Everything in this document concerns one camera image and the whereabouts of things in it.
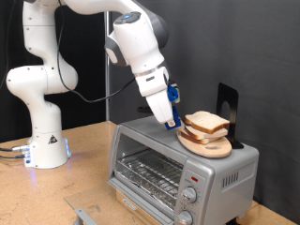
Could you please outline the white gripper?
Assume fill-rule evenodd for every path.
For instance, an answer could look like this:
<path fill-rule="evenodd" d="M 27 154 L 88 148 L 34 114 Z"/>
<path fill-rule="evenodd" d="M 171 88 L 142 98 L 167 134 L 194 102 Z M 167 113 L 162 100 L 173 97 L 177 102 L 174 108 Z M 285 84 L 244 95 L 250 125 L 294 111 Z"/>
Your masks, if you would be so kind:
<path fill-rule="evenodd" d="M 167 93 L 168 79 L 169 73 L 165 67 L 135 78 L 141 95 L 146 98 L 148 106 L 159 123 L 165 123 L 166 128 L 173 128 L 175 122 L 172 104 Z"/>

